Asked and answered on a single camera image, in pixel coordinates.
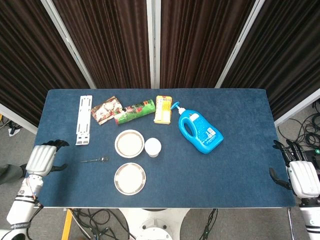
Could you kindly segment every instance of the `yellow box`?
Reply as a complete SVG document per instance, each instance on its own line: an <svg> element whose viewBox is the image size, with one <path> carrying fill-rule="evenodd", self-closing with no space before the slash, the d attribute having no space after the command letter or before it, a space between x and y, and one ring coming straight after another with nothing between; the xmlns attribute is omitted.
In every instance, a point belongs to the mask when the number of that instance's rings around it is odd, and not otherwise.
<svg viewBox="0 0 320 240"><path fill-rule="evenodd" d="M171 122L171 104L172 97L156 96L155 100L155 117L156 124L170 124Z"/></svg>

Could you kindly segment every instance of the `blue tablecloth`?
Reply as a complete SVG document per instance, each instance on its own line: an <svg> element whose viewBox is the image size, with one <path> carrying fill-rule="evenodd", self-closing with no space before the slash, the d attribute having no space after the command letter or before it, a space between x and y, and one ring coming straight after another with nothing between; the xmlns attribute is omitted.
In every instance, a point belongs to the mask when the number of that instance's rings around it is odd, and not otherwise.
<svg viewBox="0 0 320 240"><path fill-rule="evenodd" d="M89 145L75 145L81 95L92 95L92 107L116 96L123 107L167 95L180 106L200 112L224 136L210 154L202 154L178 128L172 111L170 125L155 124L154 114L116 125L99 125L91 117ZM145 140L155 137L162 150L157 158L143 151L127 159L115 151L116 136L127 129ZM35 144L61 139L70 146L56 154L54 165L69 164L44 177L39 200L46 207L99 208L264 208L294 206L291 191L269 176L273 167L288 179L279 150L274 120L263 89L55 89L48 92ZM109 156L107 163L80 163ZM146 173L141 192L127 196L114 185L116 170L134 162Z"/></svg>

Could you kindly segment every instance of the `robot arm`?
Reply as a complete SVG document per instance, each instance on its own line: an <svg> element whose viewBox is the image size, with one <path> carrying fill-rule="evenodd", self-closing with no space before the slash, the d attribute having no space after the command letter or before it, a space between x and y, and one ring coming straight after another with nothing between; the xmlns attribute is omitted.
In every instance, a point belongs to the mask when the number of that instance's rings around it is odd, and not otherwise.
<svg viewBox="0 0 320 240"><path fill-rule="evenodd" d="M11 224L11 230L0 230L1 240L24 240L28 235L31 220L43 205L38 201L38 195L44 184L42 178L50 172L62 171L68 165L53 166L56 152L60 147L69 146L66 141L49 141L33 148L30 159L26 165L29 174L21 185L12 207L6 217ZM33 214L34 207L39 207Z"/></svg>
<svg viewBox="0 0 320 240"><path fill-rule="evenodd" d="M275 149L281 150L289 182L280 180L273 168L269 168L272 180L288 189L301 199L299 205L305 222L305 227L311 240L320 239L320 181L315 166L307 161L306 154L297 142L286 141L291 152L280 142L274 141Z"/></svg>

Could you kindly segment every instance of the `curtain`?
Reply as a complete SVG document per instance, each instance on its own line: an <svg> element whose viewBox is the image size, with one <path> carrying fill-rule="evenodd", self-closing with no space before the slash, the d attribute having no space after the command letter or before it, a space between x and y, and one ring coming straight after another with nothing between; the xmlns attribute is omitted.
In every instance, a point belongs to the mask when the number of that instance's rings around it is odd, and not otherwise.
<svg viewBox="0 0 320 240"><path fill-rule="evenodd" d="M0 103L38 125L48 90L89 88L40 1L0 1Z"/></svg>
<svg viewBox="0 0 320 240"><path fill-rule="evenodd" d="M223 84L266 89L278 119L320 88L320 1L267 0Z"/></svg>
<svg viewBox="0 0 320 240"><path fill-rule="evenodd" d="M162 0L161 88L214 88L254 0Z"/></svg>
<svg viewBox="0 0 320 240"><path fill-rule="evenodd" d="M146 0L53 0L97 88L150 88Z"/></svg>

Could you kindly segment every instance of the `gray carpet floor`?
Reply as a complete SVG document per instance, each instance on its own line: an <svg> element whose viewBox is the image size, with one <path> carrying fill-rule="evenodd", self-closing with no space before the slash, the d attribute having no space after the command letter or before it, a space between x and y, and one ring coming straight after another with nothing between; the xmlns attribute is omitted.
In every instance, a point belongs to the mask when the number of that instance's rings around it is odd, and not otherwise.
<svg viewBox="0 0 320 240"><path fill-rule="evenodd" d="M295 119L303 121L307 116L315 113L311 106L299 112ZM288 138L297 137L300 125L287 120L280 126L281 132ZM279 140L285 140L279 134ZM8 128L0 130L0 164L21 165L29 160L33 148L35 135L25 129L12 137L8 135ZM21 186L20 181L0 185L0 229L9 228L6 221L12 202ZM181 240L197 240L201 236L208 219L210 209L192 209L186 215L180 233ZM119 210L114 213L124 221ZM30 236L34 240L60 240L65 222L66 212L63 209L43 209L32 221ZM296 240L308 240L308 234L298 207L292 209L292 221ZM126 232L120 227L114 217L110 218L110 227L120 240L126 239ZM69 240L79 240L82 233L72 221ZM287 210L282 208L267 209L220 209L216 224L209 240L290 240Z"/></svg>

